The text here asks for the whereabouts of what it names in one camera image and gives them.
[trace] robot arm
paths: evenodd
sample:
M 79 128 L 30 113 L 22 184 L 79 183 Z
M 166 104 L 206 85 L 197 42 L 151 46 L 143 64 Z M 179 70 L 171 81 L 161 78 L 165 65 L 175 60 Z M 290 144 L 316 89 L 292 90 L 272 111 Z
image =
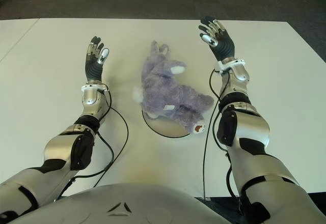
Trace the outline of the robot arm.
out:
M 234 58 L 234 44 L 222 24 L 203 19 L 201 38 L 218 60 L 222 76 L 217 132 L 226 145 L 234 181 L 240 194 L 240 209 L 249 223 L 325 223 L 324 215 L 293 175 L 277 158 L 268 155 L 269 126 L 252 106 L 245 62 Z
M 25 169 L 0 185 L 0 223 L 33 211 L 57 199 L 68 181 L 91 162 L 95 135 L 110 106 L 108 87 L 102 84 L 102 66 L 109 50 L 94 37 L 86 57 L 88 83 L 82 87 L 84 111 L 44 149 L 43 165 Z

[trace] floor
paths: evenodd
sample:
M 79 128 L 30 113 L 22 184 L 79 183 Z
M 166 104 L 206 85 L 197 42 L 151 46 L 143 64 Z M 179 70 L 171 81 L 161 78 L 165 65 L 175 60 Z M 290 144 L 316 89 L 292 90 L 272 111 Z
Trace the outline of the floor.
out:
M 287 21 L 326 61 L 326 0 L 0 0 L 0 19 L 152 18 Z

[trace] stuffed animal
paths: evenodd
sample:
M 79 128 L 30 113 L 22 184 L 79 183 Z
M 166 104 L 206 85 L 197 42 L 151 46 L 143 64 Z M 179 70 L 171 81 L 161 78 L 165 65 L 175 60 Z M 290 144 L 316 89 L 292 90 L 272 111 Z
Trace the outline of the stuffed animal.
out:
M 179 85 L 173 76 L 182 73 L 186 65 L 168 59 L 169 47 L 166 44 L 159 47 L 153 41 L 142 71 L 143 90 L 134 91 L 134 100 L 150 118 L 165 116 L 189 133 L 200 133 L 205 127 L 202 113 L 212 107 L 214 100 L 189 86 Z

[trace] fabric tag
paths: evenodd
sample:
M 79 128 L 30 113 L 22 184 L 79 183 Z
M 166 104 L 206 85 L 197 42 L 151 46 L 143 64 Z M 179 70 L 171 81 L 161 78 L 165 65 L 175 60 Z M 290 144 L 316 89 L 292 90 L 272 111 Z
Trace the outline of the fabric tag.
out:
M 164 106 L 164 109 L 163 110 L 174 110 L 174 105 L 171 105 L 171 104 L 167 104 Z

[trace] black cable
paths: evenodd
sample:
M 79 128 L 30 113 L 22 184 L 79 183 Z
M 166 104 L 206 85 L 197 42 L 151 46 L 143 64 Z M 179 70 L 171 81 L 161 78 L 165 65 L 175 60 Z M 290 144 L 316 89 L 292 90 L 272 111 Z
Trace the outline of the black cable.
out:
M 205 159 L 206 159 L 206 148 L 207 148 L 207 141 L 208 141 L 210 123 L 212 122 L 213 115 L 215 113 L 215 110 L 216 110 L 218 104 L 219 103 L 217 102 L 216 105 L 215 105 L 215 107 L 214 107 L 214 110 L 212 112 L 212 115 L 210 117 L 209 124 L 208 124 L 208 129 L 207 129 L 206 141 L 205 141 L 204 158 L 203 158 L 203 192 L 204 192 L 204 203 L 206 203 L 206 188 L 205 188 Z
M 98 179 L 98 181 L 95 183 L 95 185 L 94 185 L 93 187 L 96 187 L 96 186 L 97 186 L 97 184 L 98 184 L 98 183 L 100 182 L 100 180 L 103 178 L 103 176 L 105 175 L 105 173 L 110 169 L 110 167 L 113 165 L 113 163 L 116 162 L 117 158 L 120 156 L 120 154 L 122 153 L 123 149 L 125 148 L 125 146 L 126 146 L 126 144 L 127 144 L 127 141 L 128 141 L 128 138 L 129 138 L 129 128 L 128 128 L 128 124 L 127 124 L 126 120 L 125 120 L 125 119 L 123 118 L 123 116 L 122 116 L 119 112 L 117 112 L 114 108 L 111 107 L 111 109 L 112 109 L 113 111 L 115 111 L 115 112 L 116 112 L 116 113 L 121 117 L 121 119 L 123 120 L 123 122 L 125 123 L 125 125 L 126 125 L 126 129 L 127 129 L 127 138 L 126 138 L 126 141 L 125 141 L 124 145 L 122 146 L 122 149 L 120 150 L 119 154 L 117 155 L 117 157 L 112 161 L 112 164 L 108 164 L 108 165 L 106 166 L 106 168 L 104 169 L 104 172 L 103 172 L 102 176 Z
M 230 175 L 232 172 L 232 165 L 231 165 L 231 159 L 230 159 L 229 153 L 227 153 L 226 156 L 228 157 L 228 160 L 230 162 L 230 168 L 228 169 L 228 172 L 226 173 L 226 186 L 229 190 L 230 195 L 235 199 L 236 202 L 238 202 L 234 192 L 232 191 L 231 184 L 230 184 Z
M 110 91 L 109 91 L 109 89 L 108 89 L 108 86 L 107 86 L 106 84 L 102 84 L 102 85 L 105 85 L 106 88 L 107 88 L 108 96 L 110 97 L 110 104 L 108 104 L 108 102 L 107 102 L 107 100 L 106 100 L 106 104 L 107 104 L 107 106 L 108 106 L 108 109 L 107 109 L 107 111 L 105 112 L 105 114 L 100 118 L 99 121 L 101 121 L 101 120 L 102 120 L 102 119 L 107 115 L 107 113 L 110 111 L 110 109 L 111 109 L 111 105 L 112 105 L 112 96 L 111 96 L 111 93 L 110 93 Z
M 114 159 L 114 152 L 113 149 L 111 148 L 111 146 L 105 141 L 105 139 L 102 137 L 102 135 L 100 134 L 100 132 L 97 132 L 98 137 L 102 140 L 102 142 L 110 149 L 111 153 L 112 153 L 112 160 Z
M 209 76 L 209 88 L 210 88 L 210 90 L 214 93 L 214 95 L 218 98 L 218 102 L 221 102 L 221 98 L 220 98 L 219 95 L 214 91 L 214 89 L 213 89 L 213 87 L 212 87 L 212 83 L 211 83 L 211 81 L 212 81 L 212 76 L 213 76 L 214 72 L 217 73 L 217 71 L 212 70 L 212 73 L 211 73 L 210 76 Z
M 216 71 L 215 71 L 215 70 L 212 70 L 212 72 L 211 72 L 211 74 L 210 74 L 210 77 L 209 77 L 209 87 L 210 87 L 211 91 L 212 91 L 212 92 L 216 95 L 216 97 L 218 98 L 218 101 L 217 101 L 217 103 L 216 103 L 216 105 L 215 105 L 215 107 L 214 107 L 214 110 L 213 110 L 212 115 L 211 115 L 210 120 L 209 120 L 208 129 L 207 129 L 207 135 L 206 135 L 206 141 L 205 141 L 205 149 L 204 149 L 204 157 L 203 157 L 203 192 L 204 192 L 204 203 L 206 203 L 206 188 L 205 188 L 205 159 L 206 159 L 207 141 L 208 141 L 209 129 L 210 129 L 210 124 L 211 124 L 211 122 L 212 122 L 213 115 L 214 115 L 215 110 L 216 110 L 216 108 L 217 108 L 217 106 L 218 106 L 218 103 L 221 101 L 220 96 L 219 96 L 219 95 L 214 91 L 214 89 L 213 89 L 213 87 L 212 87 L 212 85 L 211 85 L 211 78 L 212 78 L 214 72 L 216 72 Z M 228 80 L 227 80 L 227 82 L 226 82 L 226 84 L 225 84 L 225 86 L 224 86 L 224 88 L 223 88 L 223 90 L 222 90 L 222 92 L 221 92 L 221 96 L 222 96 L 223 93 L 225 92 L 225 89 L 226 89 L 226 87 L 227 87 L 227 85 L 228 85 L 228 83 L 229 83 L 229 81 L 230 81 L 230 74 L 229 74 L 229 72 L 227 72 L 227 73 L 228 73 Z M 214 120 L 214 123 L 213 123 L 213 137 L 214 137 L 214 140 L 215 140 L 217 146 L 218 146 L 221 150 L 227 152 L 227 150 L 226 150 L 226 149 L 223 149 L 223 148 L 221 147 L 221 145 L 218 143 L 218 140 L 216 139 L 215 134 L 214 134 L 214 124 L 216 123 L 216 121 L 217 121 L 217 119 L 218 119 L 218 117 L 219 117 L 220 114 L 221 114 L 221 111 L 219 110 L 219 112 L 218 112 L 218 114 L 217 114 L 217 116 L 216 116 L 216 118 L 215 118 L 215 120 Z

